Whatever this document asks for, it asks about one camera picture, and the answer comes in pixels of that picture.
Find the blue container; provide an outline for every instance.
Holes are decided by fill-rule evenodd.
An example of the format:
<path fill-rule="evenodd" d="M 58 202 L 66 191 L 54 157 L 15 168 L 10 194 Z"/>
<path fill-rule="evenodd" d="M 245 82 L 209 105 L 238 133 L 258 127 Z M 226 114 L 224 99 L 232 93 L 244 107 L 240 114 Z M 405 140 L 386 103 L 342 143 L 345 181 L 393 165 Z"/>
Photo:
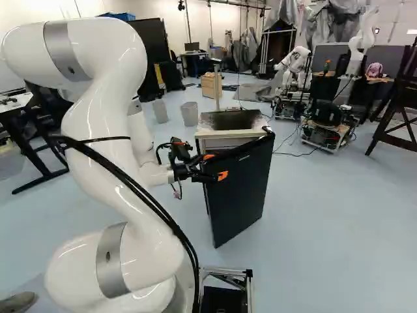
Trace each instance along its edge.
<path fill-rule="evenodd" d="M 108 13 L 101 14 L 99 16 L 104 16 L 104 17 L 107 17 L 107 18 L 118 18 L 119 20 L 122 20 L 122 21 L 125 21 L 125 22 L 136 20 L 136 16 L 133 15 L 133 14 L 130 14 L 130 13 L 110 13 L 110 12 L 108 12 Z"/>

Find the cabinet door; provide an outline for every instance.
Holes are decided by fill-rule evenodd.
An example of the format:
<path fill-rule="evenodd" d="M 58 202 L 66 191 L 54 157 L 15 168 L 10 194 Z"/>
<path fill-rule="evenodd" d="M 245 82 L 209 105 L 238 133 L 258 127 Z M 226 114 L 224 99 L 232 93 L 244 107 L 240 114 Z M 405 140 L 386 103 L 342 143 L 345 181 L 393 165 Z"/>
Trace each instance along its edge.
<path fill-rule="evenodd" d="M 204 185 L 216 248 L 262 217 L 274 137 L 224 151 L 203 166 L 206 173 L 229 171 L 223 181 Z"/>

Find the gray tarp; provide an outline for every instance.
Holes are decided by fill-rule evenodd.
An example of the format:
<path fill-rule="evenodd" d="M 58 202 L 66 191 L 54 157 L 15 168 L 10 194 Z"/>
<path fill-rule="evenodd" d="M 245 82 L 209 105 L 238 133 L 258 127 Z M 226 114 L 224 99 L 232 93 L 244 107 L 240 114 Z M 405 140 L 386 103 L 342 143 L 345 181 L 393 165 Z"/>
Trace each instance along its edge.
<path fill-rule="evenodd" d="M 303 32 L 314 51 L 323 42 L 348 42 L 359 30 L 367 0 L 326 0 L 304 8 Z"/>
<path fill-rule="evenodd" d="M 270 29 L 278 20 L 297 27 L 298 7 L 296 0 L 269 0 L 266 3 L 271 7 L 271 10 L 266 18 L 264 31 Z"/>
<path fill-rule="evenodd" d="M 256 57 L 258 42 L 255 37 L 255 29 L 249 27 L 240 36 L 240 40 L 233 42 L 233 59 L 239 72 L 244 72 L 250 68 L 250 64 Z"/>

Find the robot cart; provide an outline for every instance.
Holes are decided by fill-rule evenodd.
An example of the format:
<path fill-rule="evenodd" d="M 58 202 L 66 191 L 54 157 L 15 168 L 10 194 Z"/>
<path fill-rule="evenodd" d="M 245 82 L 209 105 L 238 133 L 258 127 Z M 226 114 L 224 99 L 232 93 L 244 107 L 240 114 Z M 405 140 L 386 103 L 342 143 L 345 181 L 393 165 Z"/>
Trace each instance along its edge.
<path fill-rule="evenodd" d="M 235 288 L 204 286 L 204 281 L 209 276 Z M 200 313 L 253 313 L 252 270 L 200 268 L 200 303 Z"/>

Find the computer monitor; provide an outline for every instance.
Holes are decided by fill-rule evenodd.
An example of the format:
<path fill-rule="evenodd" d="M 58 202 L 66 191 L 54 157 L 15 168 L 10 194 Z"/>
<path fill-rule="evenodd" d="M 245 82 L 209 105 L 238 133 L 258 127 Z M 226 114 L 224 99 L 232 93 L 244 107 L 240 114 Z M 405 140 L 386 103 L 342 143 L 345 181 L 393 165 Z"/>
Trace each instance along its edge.
<path fill-rule="evenodd" d="M 199 42 L 190 42 L 184 44 L 185 51 L 197 51 L 200 49 Z"/>

